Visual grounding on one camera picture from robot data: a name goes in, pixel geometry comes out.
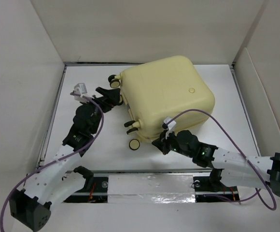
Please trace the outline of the yellow hard-shell suitcase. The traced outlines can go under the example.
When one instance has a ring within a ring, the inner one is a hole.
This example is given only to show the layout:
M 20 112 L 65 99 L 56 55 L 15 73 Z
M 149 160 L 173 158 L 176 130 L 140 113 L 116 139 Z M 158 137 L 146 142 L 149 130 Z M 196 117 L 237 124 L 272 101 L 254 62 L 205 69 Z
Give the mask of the yellow hard-shell suitcase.
M 111 88 L 119 89 L 130 120 L 126 133 L 139 141 L 152 141 L 175 119 L 174 131 L 204 123 L 215 106 L 215 96 L 192 61 L 181 55 L 127 68 L 108 77 Z

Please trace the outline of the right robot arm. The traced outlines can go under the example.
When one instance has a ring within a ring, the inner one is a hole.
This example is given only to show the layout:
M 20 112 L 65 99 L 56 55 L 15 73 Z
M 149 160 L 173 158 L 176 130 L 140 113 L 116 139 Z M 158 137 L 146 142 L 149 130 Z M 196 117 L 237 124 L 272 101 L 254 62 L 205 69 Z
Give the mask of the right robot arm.
M 215 145 L 200 142 L 188 130 L 177 134 L 166 130 L 152 141 L 152 145 L 164 155 L 177 152 L 192 159 L 203 168 L 211 168 L 209 186 L 214 190 L 222 187 L 242 186 L 265 189 L 280 197 L 280 153 L 272 157 L 243 157 L 240 153 L 224 150 Z

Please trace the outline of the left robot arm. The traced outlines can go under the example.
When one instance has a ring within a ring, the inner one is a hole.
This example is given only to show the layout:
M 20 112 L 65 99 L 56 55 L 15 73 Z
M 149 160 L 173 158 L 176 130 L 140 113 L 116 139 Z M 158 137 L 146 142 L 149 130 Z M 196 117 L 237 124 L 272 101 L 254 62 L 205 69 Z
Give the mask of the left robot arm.
M 96 88 L 100 97 L 89 97 L 76 87 L 71 93 L 81 105 L 76 109 L 73 124 L 53 159 L 29 174 L 32 180 L 22 189 L 11 191 L 8 202 L 13 218 L 33 232 L 41 230 L 53 208 L 78 190 L 93 187 L 94 174 L 83 166 L 76 167 L 99 136 L 104 114 L 122 103 L 120 89 Z

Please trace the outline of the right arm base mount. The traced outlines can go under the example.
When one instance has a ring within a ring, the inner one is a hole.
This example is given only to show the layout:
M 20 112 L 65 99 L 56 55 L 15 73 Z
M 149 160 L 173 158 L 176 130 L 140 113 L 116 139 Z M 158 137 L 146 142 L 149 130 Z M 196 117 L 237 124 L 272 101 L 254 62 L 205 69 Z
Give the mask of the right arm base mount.
M 235 202 L 240 200 L 237 187 L 213 184 L 209 176 L 195 176 L 191 184 L 197 203 Z

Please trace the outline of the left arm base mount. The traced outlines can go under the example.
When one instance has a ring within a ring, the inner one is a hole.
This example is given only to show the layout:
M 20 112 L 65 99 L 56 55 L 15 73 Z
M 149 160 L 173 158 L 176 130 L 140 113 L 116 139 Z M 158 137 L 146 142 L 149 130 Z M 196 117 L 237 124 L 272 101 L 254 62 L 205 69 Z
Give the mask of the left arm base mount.
M 71 194 L 64 203 L 107 203 L 108 202 L 108 176 L 95 176 L 91 170 L 83 166 L 75 168 L 73 173 L 80 174 L 84 179 L 84 186 Z

